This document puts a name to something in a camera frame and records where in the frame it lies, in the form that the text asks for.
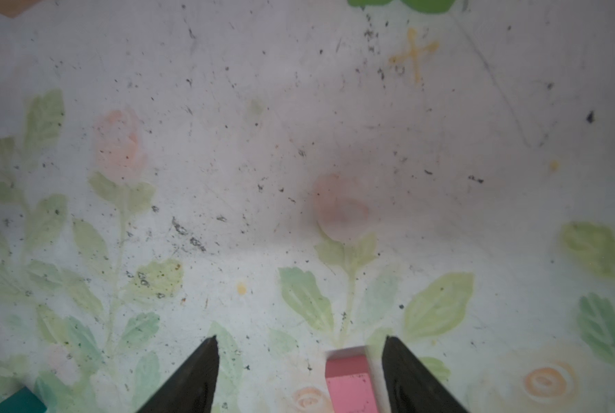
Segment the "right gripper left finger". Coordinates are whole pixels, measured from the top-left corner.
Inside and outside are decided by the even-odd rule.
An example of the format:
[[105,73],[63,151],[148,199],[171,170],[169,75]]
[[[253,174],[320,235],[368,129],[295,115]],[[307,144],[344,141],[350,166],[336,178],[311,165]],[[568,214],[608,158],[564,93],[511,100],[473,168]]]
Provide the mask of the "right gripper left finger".
[[211,413],[219,367],[217,337],[207,337],[137,412]]

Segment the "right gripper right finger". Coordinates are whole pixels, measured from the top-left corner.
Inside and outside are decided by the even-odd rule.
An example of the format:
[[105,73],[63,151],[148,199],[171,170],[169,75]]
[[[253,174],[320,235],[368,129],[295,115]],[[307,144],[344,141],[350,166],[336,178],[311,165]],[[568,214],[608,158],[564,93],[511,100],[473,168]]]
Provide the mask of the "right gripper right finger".
[[398,337],[386,337],[381,364],[392,413],[468,413]]

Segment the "pink block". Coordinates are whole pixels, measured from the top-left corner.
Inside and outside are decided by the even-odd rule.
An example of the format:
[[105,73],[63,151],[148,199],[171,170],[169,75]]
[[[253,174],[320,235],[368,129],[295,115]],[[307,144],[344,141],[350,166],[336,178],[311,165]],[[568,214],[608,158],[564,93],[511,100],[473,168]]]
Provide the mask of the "pink block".
[[325,379],[335,413],[378,413],[366,347],[329,353]]

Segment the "green owl number block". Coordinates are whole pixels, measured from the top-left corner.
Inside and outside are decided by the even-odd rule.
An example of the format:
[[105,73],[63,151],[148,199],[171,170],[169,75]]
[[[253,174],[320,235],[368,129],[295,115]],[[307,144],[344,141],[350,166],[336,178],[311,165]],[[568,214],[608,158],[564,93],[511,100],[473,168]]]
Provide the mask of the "green owl number block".
[[[348,5],[355,8],[380,7],[392,2],[393,0],[347,0]],[[400,2],[419,13],[439,15],[447,13],[455,0],[400,0]]]

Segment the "natural wood block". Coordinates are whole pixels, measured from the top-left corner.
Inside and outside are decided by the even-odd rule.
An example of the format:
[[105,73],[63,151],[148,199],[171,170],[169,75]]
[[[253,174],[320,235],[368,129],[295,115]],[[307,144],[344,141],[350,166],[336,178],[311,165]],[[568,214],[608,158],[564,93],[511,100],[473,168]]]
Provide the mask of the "natural wood block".
[[0,0],[0,15],[15,18],[40,2],[41,0]]

